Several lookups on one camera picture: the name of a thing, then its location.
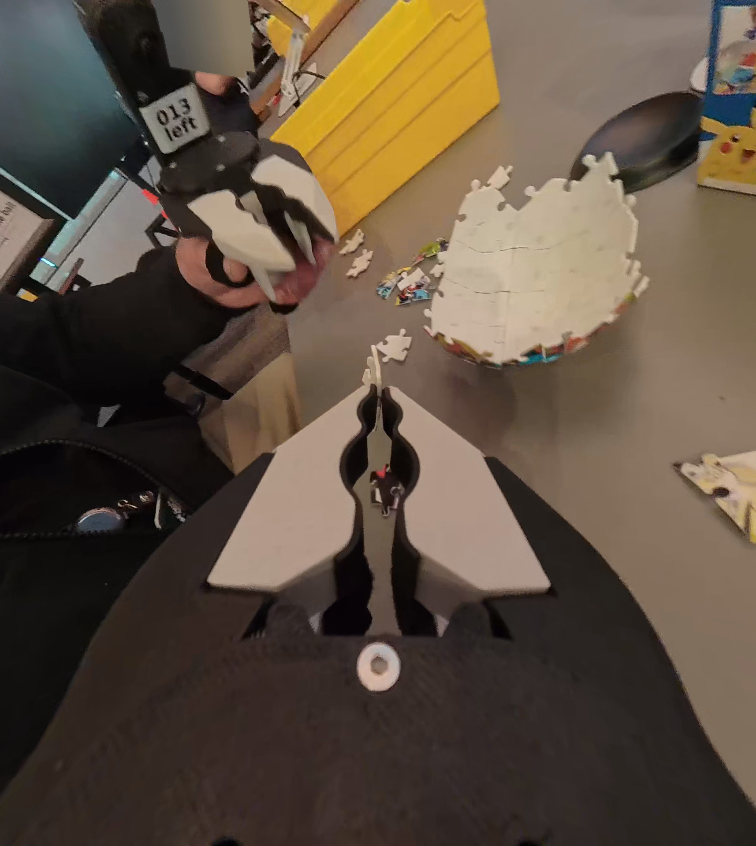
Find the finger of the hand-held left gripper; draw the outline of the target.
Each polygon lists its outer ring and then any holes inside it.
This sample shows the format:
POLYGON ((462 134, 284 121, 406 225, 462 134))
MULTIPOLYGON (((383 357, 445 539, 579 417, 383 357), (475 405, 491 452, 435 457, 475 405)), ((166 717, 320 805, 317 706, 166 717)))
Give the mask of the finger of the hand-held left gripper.
POLYGON ((268 156, 253 168, 251 185, 266 223, 286 246, 296 245, 312 266, 317 263, 315 242, 337 243, 334 208, 309 167, 268 156))
POLYGON ((219 189, 194 196, 186 204, 186 236, 207 239, 214 256, 238 260, 249 267, 268 297, 279 278, 293 271, 299 248, 266 223, 259 200, 250 189, 240 195, 219 189))

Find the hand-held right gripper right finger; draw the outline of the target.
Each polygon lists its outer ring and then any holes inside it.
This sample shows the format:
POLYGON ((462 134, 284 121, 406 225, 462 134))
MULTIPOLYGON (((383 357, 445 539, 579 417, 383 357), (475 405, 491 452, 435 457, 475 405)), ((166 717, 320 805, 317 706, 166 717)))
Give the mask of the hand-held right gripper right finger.
POLYGON ((485 455, 396 387, 381 395, 395 517, 391 588, 406 635, 434 636, 469 603, 543 595, 551 581, 485 455))

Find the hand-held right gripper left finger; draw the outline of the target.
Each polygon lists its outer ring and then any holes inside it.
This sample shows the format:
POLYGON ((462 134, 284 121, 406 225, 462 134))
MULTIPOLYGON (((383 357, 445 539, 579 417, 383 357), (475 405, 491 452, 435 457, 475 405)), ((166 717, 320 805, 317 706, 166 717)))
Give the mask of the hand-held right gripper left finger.
POLYGON ((353 486, 369 465, 379 390, 361 386, 273 452, 208 576, 299 605, 326 634, 363 634, 373 576, 353 486))

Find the colourful puzzle ball shell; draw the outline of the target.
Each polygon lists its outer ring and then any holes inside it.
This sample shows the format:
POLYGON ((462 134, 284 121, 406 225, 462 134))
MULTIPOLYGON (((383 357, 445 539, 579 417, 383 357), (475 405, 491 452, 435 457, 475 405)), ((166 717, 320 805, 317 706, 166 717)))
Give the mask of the colourful puzzle ball shell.
POLYGON ((647 290, 635 198, 612 154, 579 180, 529 186, 512 206, 475 179, 462 200, 425 332, 465 360, 501 368, 588 346, 647 290))

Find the person's left forearm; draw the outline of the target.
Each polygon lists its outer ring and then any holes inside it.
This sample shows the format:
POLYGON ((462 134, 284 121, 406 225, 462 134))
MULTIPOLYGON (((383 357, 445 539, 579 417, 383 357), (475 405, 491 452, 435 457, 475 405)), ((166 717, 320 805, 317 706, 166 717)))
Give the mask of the person's left forearm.
POLYGON ((116 405, 161 388, 245 312, 194 289, 173 248, 151 249, 134 271, 63 297, 0 294, 0 366, 78 402, 116 405))

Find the black red puzzle piece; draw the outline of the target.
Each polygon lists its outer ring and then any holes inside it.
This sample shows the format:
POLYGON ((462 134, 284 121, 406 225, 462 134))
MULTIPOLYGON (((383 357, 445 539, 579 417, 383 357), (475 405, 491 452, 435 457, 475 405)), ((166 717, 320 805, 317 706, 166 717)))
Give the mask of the black red puzzle piece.
POLYGON ((370 472, 370 502, 380 509, 381 516, 388 518, 396 511, 405 493, 405 486, 390 464, 384 464, 370 472))

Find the blue red puzzle piece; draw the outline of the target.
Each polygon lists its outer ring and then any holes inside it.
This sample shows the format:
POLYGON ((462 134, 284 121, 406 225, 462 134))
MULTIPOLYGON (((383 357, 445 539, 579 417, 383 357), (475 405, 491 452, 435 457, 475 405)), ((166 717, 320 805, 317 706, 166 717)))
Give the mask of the blue red puzzle piece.
POLYGON ((395 286, 395 306, 429 302, 433 297, 435 281, 420 268, 406 271, 395 286))

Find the black round ball stand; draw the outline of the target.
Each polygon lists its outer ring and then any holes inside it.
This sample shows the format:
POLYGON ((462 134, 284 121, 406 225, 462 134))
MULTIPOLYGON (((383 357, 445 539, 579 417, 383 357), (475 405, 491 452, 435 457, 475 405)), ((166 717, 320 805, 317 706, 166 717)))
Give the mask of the black round ball stand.
POLYGON ((602 125, 577 155, 570 179, 587 172, 584 157, 610 153, 627 195, 650 188, 695 163, 700 151, 703 97, 672 91, 643 100, 602 125))

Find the blue puzzle box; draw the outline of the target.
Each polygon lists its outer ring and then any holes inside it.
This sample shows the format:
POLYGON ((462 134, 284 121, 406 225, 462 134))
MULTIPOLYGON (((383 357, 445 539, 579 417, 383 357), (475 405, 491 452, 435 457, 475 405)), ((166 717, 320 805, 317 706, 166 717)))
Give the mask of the blue puzzle box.
POLYGON ((715 1, 697 182, 756 196, 756 2, 715 1))

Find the person's left hand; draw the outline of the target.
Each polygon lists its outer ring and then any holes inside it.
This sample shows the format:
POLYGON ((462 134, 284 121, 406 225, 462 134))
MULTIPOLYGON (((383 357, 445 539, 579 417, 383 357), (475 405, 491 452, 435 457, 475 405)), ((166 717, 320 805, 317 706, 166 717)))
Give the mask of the person's left hand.
POLYGON ((279 278, 272 297, 266 295, 249 267, 240 261, 214 256, 208 263, 214 246, 204 238, 178 238, 174 252, 184 281, 209 301, 232 311, 269 303, 287 311, 297 307, 315 289, 336 246, 315 238, 313 262, 300 257, 295 269, 279 278))

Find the yellow flat box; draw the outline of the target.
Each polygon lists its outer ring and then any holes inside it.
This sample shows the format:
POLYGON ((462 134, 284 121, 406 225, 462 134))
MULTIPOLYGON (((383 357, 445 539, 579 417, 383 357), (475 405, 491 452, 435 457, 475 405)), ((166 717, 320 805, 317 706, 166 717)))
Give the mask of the yellow flat box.
POLYGON ((271 137, 306 159, 344 234, 498 105, 485 3, 395 2, 271 137))

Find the dark computer monitor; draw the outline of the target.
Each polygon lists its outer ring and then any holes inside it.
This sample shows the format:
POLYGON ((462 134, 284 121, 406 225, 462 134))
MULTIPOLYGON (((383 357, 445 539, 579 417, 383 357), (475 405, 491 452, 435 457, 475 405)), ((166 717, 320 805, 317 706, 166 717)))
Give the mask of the dark computer monitor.
POLYGON ((72 219, 137 141, 73 2, 0 1, 0 171, 72 219))

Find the silver round metal object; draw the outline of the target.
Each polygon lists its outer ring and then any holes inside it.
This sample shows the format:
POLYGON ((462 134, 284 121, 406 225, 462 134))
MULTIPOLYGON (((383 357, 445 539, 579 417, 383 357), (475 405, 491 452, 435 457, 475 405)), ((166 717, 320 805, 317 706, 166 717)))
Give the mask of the silver round metal object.
POLYGON ((83 513, 74 523, 76 534, 115 534, 122 531, 127 516, 117 507, 103 506, 83 513))

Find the person's dark clothing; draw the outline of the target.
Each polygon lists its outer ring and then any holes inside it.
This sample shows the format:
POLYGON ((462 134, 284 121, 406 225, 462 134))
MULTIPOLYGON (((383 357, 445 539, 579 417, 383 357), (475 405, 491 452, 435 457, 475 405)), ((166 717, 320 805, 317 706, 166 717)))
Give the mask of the person's dark clothing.
POLYGON ((119 594, 231 473, 163 387, 73 400, 0 366, 0 794, 44 734, 119 594), (115 534, 76 534, 117 507, 115 534))

